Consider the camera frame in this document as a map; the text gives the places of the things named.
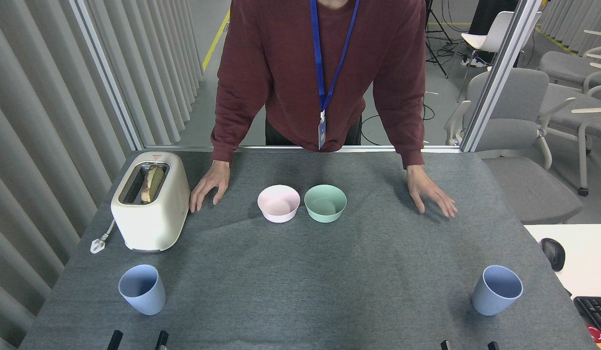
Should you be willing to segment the person's left hand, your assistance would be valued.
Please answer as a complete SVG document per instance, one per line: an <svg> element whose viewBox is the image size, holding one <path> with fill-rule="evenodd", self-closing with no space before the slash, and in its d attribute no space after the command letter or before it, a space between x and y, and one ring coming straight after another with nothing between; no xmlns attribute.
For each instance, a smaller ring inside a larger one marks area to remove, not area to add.
<svg viewBox="0 0 601 350"><path fill-rule="evenodd" d="M454 218L458 209L455 201L447 195L425 172L423 165L409 165L407 171L407 188L419 213L425 213L422 200L428 197L440 208L443 215Z"/></svg>

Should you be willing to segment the person's right hand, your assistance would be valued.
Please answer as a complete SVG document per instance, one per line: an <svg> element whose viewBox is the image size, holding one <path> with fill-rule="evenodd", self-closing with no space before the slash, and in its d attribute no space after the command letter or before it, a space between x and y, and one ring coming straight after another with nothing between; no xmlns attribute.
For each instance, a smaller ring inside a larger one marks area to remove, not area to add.
<svg viewBox="0 0 601 350"><path fill-rule="evenodd" d="M226 161L213 161L209 170L203 175L198 184L191 191L189 197L189 211L198 212L202 209L205 197L213 189L217 189L213 197L216 205L225 194L231 177L231 163Z"/></svg>

